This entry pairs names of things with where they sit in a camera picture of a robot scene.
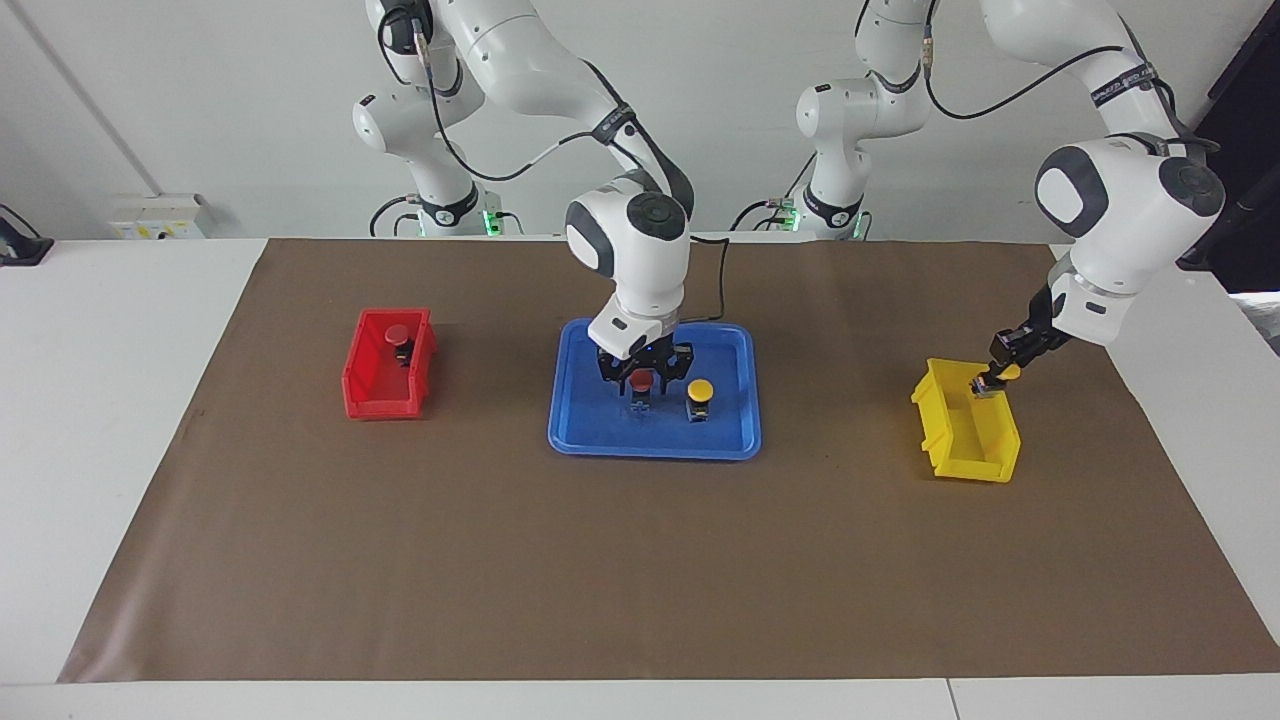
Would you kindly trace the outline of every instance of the table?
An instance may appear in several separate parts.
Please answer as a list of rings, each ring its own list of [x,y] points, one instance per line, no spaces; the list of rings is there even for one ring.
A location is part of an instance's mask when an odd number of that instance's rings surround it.
[[[264,245],[68,242],[38,269],[0,270],[0,716],[1270,717],[1280,705],[1280,675],[50,687]],[[1280,483],[1262,450],[1280,427],[1280,360],[1211,277],[1175,270],[1111,355],[1280,637]]]

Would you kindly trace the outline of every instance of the brown paper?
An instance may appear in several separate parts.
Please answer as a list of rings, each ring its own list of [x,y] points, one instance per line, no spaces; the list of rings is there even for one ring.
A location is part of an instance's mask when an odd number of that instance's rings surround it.
[[[764,450],[700,464],[548,446],[559,329],[611,292],[564,247],[273,241],[61,680],[1280,670],[1102,350],[1014,386],[1011,484],[932,478],[924,360],[982,360],[1051,263],[735,246]],[[357,315],[396,306],[433,310],[426,418],[347,420]]]

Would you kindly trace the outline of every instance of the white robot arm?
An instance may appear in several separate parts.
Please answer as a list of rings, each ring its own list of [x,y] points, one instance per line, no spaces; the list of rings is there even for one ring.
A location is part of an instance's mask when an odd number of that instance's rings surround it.
[[[1036,199],[1075,245],[1027,322],[997,333],[995,360],[974,380],[979,396],[1070,338],[1111,343],[1133,299],[1212,227],[1226,201],[1204,165],[1212,143],[1170,111],[1156,69],[1106,0],[982,0],[982,10],[996,45],[1015,58],[1059,67],[1092,51],[1066,72],[1112,135],[1060,147],[1041,167]]]
[[[791,197],[795,229],[850,240],[872,172],[860,142],[904,136],[929,119],[922,77],[927,12],[928,0],[868,3],[855,42],[870,72],[858,79],[824,82],[800,96],[796,120],[818,156],[813,178]]]
[[[408,164],[417,188],[417,215],[422,234],[453,237],[485,234],[485,210],[497,197],[475,182],[435,137],[436,123],[429,90],[433,86],[413,50],[404,27],[385,27],[383,4],[366,1],[369,20],[380,28],[384,56],[401,87],[365,96],[352,109],[360,138],[379,152]],[[430,44],[434,87],[440,124],[453,127],[479,110],[485,101],[475,78],[463,72],[452,38],[440,36]]]
[[[369,0],[371,15],[396,36],[390,59],[398,74],[424,90],[440,108],[440,78],[454,67],[474,78],[480,92],[526,115],[577,120],[605,146],[625,173],[570,204],[566,234],[573,255],[614,281],[617,291],[591,323],[590,337],[602,348],[602,373],[622,382],[649,368],[663,386],[680,379],[692,361],[687,346],[672,342],[689,269],[689,218],[694,191],[689,178],[662,152],[608,79],[564,49],[527,0]],[[406,33],[419,31],[430,51],[417,47],[419,68],[403,60]],[[436,99],[431,99],[431,87]],[[463,105],[454,122],[470,114]],[[424,133],[434,135],[434,128]],[[416,141],[419,147],[422,140]],[[447,140],[440,143],[451,152]]]

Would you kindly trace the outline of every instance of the red bin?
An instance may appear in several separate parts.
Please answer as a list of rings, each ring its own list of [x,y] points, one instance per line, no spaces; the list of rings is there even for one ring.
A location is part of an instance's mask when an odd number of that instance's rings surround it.
[[[342,372],[347,416],[353,420],[420,418],[435,350],[430,310],[361,313],[347,368]]]

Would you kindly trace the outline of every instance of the blue tray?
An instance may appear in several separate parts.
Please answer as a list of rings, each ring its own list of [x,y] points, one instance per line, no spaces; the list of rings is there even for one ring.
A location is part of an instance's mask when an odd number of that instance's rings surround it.
[[[566,455],[731,460],[760,451],[760,402],[755,389],[755,347],[737,325],[680,325],[676,342],[694,345],[694,365],[667,395],[654,386],[649,410],[631,409],[630,392],[600,379],[595,343],[586,334],[590,320],[573,320],[561,333],[556,389],[547,437]],[[690,423],[685,410],[686,382],[716,386],[710,419]]]

